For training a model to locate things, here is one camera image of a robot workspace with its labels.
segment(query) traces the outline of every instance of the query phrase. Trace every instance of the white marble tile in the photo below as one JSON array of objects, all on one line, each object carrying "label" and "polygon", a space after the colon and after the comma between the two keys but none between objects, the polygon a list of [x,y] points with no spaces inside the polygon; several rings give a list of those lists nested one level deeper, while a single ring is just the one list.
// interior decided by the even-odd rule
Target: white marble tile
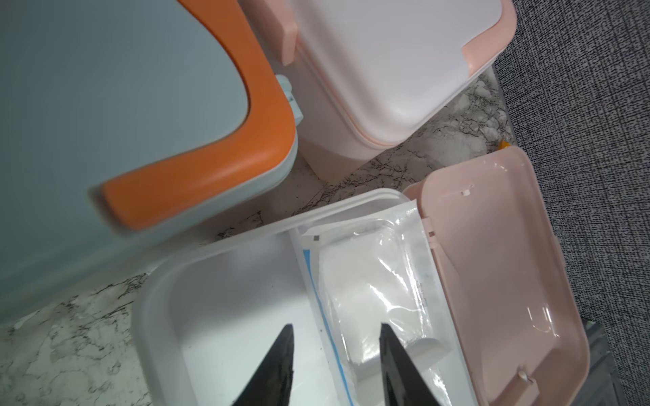
[{"label": "white marble tile", "polygon": [[[336,184],[318,180],[298,157],[268,206],[215,240],[375,188],[403,190],[443,166],[514,143],[491,70],[481,75],[409,140]],[[0,404],[151,404],[129,325],[146,274],[52,303],[0,325]]]}]

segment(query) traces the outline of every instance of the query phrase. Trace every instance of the pink storage box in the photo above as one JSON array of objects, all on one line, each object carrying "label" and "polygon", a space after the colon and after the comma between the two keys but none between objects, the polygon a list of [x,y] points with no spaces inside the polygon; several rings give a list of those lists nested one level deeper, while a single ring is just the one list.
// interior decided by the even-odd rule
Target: pink storage box
[{"label": "pink storage box", "polygon": [[373,190],[163,264],[142,287],[131,327],[154,402],[231,405],[292,323],[291,404],[383,403],[341,396],[345,378],[296,239],[410,197],[424,226],[413,238],[427,240],[435,261],[419,272],[437,279],[428,305],[447,350],[420,373],[433,371],[441,404],[568,406],[587,376],[589,346],[526,155],[509,147],[437,170],[404,193]]}]

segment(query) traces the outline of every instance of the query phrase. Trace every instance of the gray textured mat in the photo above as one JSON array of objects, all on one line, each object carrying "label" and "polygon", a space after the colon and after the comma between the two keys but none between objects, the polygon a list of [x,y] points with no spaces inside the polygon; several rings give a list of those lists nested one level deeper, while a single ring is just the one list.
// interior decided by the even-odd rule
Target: gray textured mat
[{"label": "gray textured mat", "polygon": [[495,64],[583,317],[650,405],[650,1],[514,0]]}]

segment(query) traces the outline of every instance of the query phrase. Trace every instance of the small orange object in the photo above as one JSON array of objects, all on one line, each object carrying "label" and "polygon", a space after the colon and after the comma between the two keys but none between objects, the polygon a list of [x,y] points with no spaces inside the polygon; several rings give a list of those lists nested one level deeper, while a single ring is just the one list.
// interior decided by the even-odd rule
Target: small orange object
[{"label": "small orange object", "polygon": [[497,151],[500,151],[501,149],[504,149],[504,148],[507,148],[507,147],[510,147],[510,146],[511,146],[511,144],[509,142],[507,142],[506,140],[501,140],[499,142],[499,147],[497,148]]},{"label": "small orange object", "polygon": [[228,52],[248,93],[246,121],[222,140],[153,162],[101,186],[114,216],[143,230],[274,169],[296,127],[287,99],[237,0],[179,0]]}]

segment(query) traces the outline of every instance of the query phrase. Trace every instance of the blue stripe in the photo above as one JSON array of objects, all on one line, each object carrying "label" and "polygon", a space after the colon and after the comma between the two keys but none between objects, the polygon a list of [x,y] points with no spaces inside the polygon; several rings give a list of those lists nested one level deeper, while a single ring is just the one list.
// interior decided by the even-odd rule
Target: blue stripe
[{"label": "blue stripe", "polygon": [[339,373],[341,373],[341,377],[343,378],[343,386],[345,387],[345,393],[348,395],[348,401],[350,401],[350,406],[354,406],[354,404],[352,403],[352,397],[350,396],[350,390],[348,389],[348,381],[345,380],[345,374],[343,373],[343,365],[341,365],[339,352],[336,350],[336,345],[334,345],[334,339],[332,338],[330,327],[327,324],[327,319],[325,319],[325,312],[323,311],[323,305],[320,302],[318,292],[316,292],[316,285],[314,285],[314,278],[311,276],[311,262],[309,261],[309,258],[311,256],[310,252],[308,249],[303,249],[302,254],[305,256],[305,260],[307,261],[307,271],[309,272],[311,287],[313,288],[314,294],[316,295],[316,301],[318,302],[318,309],[320,309],[320,316],[322,317],[323,323],[325,324],[325,331],[327,332],[327,336],[330,338],[331,347],[334,349],[334,357],[336,358],[336,363],[339,366]]}]

